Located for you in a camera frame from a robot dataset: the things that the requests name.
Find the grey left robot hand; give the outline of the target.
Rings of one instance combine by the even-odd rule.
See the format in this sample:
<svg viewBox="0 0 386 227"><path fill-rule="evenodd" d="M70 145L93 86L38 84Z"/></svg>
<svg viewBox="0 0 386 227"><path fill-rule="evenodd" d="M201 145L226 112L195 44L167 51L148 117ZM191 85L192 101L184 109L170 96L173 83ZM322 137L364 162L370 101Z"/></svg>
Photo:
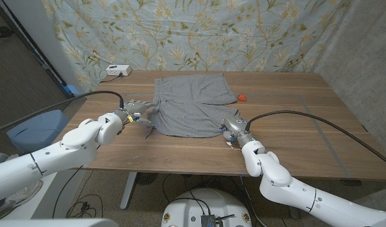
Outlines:
<svg viewBox="0 0 386 227"><path fill-rule="evenodd" d="M154 107L155 104L144 101L144 100L130 100L129 102L124 104L123 108L120 108L114 112L123 124L127 124L130 122L136 122L141 125L145 125L146 127L151 127L151 122L143 118L142 115L148 109Z"/></svg>

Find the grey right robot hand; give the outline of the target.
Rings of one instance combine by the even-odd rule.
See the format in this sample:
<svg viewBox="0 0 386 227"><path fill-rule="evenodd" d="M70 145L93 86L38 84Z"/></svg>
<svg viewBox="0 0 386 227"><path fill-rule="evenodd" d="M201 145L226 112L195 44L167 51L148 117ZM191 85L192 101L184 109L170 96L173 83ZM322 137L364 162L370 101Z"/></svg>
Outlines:
<svg viewBox="0 0 386 227"><path fill-rule="evenodd" d="M223 137L230 142L237 142L243 148L249 142L255 141L255 138L246 130L246 121L237 116L225 117L221 121L220 129Z"/></svg>

